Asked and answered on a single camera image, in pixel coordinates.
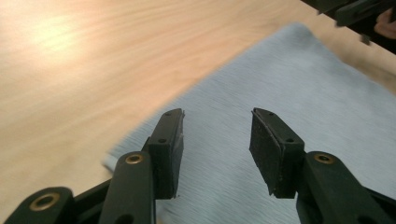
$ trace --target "wood grain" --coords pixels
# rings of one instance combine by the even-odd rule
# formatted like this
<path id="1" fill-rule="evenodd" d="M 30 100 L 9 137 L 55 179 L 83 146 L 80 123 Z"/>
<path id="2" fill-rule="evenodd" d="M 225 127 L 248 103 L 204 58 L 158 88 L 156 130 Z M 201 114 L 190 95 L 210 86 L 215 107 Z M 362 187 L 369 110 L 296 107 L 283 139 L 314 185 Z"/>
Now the wood grain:
<path id="1" fill-rule="evenodd" d="M 2 1 L 0 222 L 39 189 L 110 178 L 101 161 L 125 134 L 295 21 L 396 92 L 394 55 L 298 0 Z"/>

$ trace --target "black object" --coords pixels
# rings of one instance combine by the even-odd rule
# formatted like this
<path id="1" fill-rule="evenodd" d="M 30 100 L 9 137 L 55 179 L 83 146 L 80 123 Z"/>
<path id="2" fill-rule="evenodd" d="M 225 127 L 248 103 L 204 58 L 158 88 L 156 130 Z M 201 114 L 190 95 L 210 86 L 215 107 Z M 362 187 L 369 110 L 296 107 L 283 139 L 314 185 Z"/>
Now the black object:
<path id="1" fill-rule="evenodd" d="M 375 32 L 376 18 L 388 9 L 396 8 L 396 0 L 302 0 L 336 21 L 337 26 L 346 26 L 363 36 L 365 43 L 375 42 L 396 54 L 396 40 Z M 396 9 L 390 21 L 396 21 Z"/>
<path id="2" fill-rule="evenodd" d="M 177 193 L 183 118 L 181 109 L 163 114 L 142 151 L 119 158 L 112 179 L 75 198 L 67 188 L 42 189 L 26 198 L 6 224 L 155 223 L 155 200 Z"/>
<path id="3" fill-rule="evenodd" d="M 270 194 L 298 192 L 301 223 L 396 223 L 396 201 L 364 188 L 334 155 L 305 153 L 304 142 L 273 112 L 253 110 L 250 152 Z"/>

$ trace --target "folded towel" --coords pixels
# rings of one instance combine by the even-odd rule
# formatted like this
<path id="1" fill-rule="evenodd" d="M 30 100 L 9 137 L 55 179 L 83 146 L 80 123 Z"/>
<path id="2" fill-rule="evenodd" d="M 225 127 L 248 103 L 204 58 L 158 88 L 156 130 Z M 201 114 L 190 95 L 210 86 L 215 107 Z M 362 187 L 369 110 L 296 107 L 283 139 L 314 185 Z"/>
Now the folded towel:
<path id="1" fill-rule="evenodd" d="M 300 23 L 248 49 L 129 133 L 109 152 L 140 150 L 170 109 L 185 110 L 177 197 L 163 223 L 299 223 L 296 200 L 268 189 L 248 151 L 251 113 L 277 113 L 305 151 L 340 158 L 363 186 L 396 198 L 396 98 L 340 62 Z"/>

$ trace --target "wooden surface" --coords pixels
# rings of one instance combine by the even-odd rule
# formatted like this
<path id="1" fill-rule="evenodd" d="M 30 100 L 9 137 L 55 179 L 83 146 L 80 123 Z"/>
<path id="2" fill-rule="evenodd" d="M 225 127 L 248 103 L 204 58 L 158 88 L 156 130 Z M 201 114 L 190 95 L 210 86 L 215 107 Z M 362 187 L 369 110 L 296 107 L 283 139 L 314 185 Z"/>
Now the wooden surface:
<path id="1" fill-rule="evenodd" d="M 39 189 L 110 178 L 101 161 L 125 134 L 293 21 L 396 92 L 394 55 L 298 0 L 2 1 L 0 222 Z"/>

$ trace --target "light wood tabletop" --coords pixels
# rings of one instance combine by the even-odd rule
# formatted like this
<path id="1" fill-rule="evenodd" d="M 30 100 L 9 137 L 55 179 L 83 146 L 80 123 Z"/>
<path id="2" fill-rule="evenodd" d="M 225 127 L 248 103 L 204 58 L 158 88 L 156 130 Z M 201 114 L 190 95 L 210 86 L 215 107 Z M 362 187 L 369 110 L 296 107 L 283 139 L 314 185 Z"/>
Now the light wood tabletop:
<path id="1" fill-rule="evenodd" d="M 109 179 L 125 134 L 294 21 L 396 93 L 393 54 L 299 0 L 2 1 L 0 222 L 39 189 Z"/>

